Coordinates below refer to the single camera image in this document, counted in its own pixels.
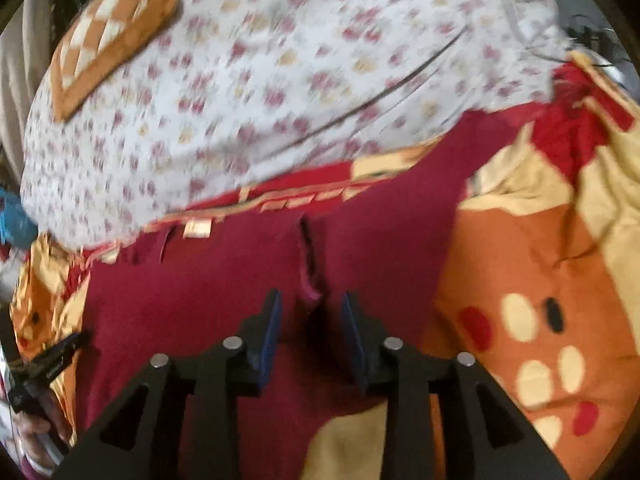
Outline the person's left hand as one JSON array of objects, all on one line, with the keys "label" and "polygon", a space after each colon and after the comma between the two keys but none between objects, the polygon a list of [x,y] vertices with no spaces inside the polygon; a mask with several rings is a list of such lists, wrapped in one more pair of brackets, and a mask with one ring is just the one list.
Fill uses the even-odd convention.
[{"label": "person's left hand", "polygon": [[17,434],[20,436],[22,448],[30,466],[36,466],[35,472],[44,472],[47,476],[56,467],[54,460],[46,450],[40,436],[47,437],[51,428],[58,433],[58,436],[66,443],[70,443],[73,430],[66,419],[60,402],[55,393],[49,389],[40,396],[43,411],[46,418],[21,412],[13,415],[13,421]]}]

